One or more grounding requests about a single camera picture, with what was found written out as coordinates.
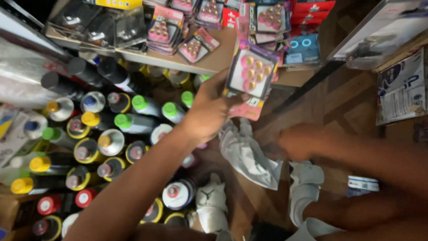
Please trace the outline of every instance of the hand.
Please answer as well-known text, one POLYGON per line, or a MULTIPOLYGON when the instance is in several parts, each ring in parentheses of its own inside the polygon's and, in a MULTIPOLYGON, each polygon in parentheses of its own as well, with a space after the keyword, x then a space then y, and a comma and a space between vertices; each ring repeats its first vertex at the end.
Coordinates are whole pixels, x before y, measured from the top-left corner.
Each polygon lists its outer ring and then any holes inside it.
POLYGON ((278 145, 293 161, 306 161, 315 157, 323 129, 313 124, 301 123, 279 133, 278 145))
POLYGON ((179 124, 198 144, 212 140, 227 118, 230 118, 230 108, 249 98, 248 94, 232 97, 222 95, 228 73, 229 69, 224 69, 202 83, 192 108, 179 124))

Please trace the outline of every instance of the person's left hand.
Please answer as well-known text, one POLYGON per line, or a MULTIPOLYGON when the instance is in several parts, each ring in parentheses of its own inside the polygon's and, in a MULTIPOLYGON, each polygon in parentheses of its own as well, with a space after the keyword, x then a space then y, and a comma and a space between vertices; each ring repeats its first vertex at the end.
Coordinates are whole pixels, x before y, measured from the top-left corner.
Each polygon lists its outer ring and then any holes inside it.
POLYGON ((202 144, 213 139, 229 118, 229 110, 248 100, 248 94, 222 95, 229 69, 224 69, 201 84, 192 107, 179 124, 186 134, 202 144))

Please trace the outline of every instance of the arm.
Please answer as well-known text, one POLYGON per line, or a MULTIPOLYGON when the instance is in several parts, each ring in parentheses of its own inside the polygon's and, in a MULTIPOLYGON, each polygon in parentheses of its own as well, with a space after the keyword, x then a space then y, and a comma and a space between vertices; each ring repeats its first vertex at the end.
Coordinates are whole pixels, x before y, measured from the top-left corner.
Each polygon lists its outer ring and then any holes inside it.
POLYGON ((126 240, 197 145, 212 139, 242 96, 219 97, 228 70, 204 82, 184 120, 85 208, 64 241, 126 240))
POLYGON ((308 124, 283 130, 279 144, 293 160, 316 156, 338 160, 428 200, 426 149, 338 134, 308 124))

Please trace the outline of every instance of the person's right hand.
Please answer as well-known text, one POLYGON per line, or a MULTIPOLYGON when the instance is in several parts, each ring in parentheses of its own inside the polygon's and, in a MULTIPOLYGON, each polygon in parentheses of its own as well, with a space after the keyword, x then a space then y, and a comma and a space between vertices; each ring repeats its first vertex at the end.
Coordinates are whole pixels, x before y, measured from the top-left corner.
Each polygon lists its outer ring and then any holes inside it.
POLYGON ((315 147, 320 141, 322 132, 321 127, 313 124, 297 124, 280 131, 278 145, 293 161, 306 161, 315 156, 315 147))

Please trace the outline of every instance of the shelf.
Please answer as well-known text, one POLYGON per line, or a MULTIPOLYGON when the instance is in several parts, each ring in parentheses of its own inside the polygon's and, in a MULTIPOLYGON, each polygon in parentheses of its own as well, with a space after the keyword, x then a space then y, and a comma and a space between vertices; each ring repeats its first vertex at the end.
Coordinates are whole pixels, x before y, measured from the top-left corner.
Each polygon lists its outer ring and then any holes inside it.
MULTIPOLYGON (((59 10, 63 8, 68 1, 69 0, 58 0, 51 12, 50 18, 56 15, 56 13, 59 12, 59 10)), ((72 49, 79 49, 80 41, 65 38, 48 24, 46 25, 45 30, 45 35, 51 38, 58 45, 72 49)), ((228 68, 232 63, 232 56, 236 42, 236 30, 234 28, 225 27, 222 30, 208 30, 208 33, 220 42, 220 46, 194 66, 187 64, 177 54, 171 57, 151 50, 147 52, 147 55, 136 54, 124 49, 118 49, 116 52, 100 51, 96 49, 93 51, 104 56, 121 55, 126 60, 138 63, 177 69, 196 74, 214 75, 215 73, 228 68)), ((314 71, 311 70, 288 72, 285 69, 280 68, 279 80, 275 84, 301 87, 309 80, 310 77, 312 77, 313 74, 314 71)))

